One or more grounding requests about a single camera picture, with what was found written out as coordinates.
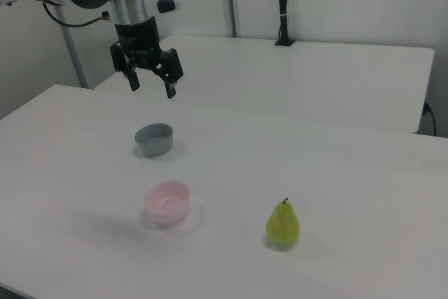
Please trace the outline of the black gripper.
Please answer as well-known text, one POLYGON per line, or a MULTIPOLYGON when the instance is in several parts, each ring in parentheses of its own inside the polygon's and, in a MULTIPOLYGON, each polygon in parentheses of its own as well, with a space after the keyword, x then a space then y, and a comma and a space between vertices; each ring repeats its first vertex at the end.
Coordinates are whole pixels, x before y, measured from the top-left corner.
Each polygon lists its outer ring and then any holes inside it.
POLYGON ((115 25, 115 30, 119 42, 110 47, 113 67, 128 80, 131 90, 140 88, 136 67, 154 69, 164 82, 167 98, 172 99, 183 68, 176 49, 161 50, 155 17, 135 25, 115 25))

